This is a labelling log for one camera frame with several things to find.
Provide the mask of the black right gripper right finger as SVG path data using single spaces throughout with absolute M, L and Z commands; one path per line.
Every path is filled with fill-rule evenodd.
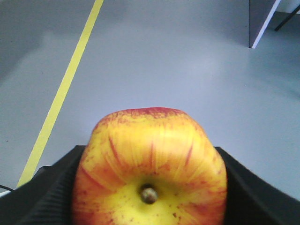
M 228 177 L 226 225 L 298 225 L 300 202 L 252 173 L 221 147 Z

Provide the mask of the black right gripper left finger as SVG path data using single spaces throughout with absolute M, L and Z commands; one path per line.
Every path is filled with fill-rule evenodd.
M 28 183 L 0 199 L 2 225 L 70 225 L 75 173 L 85 146 L 43 167 Z

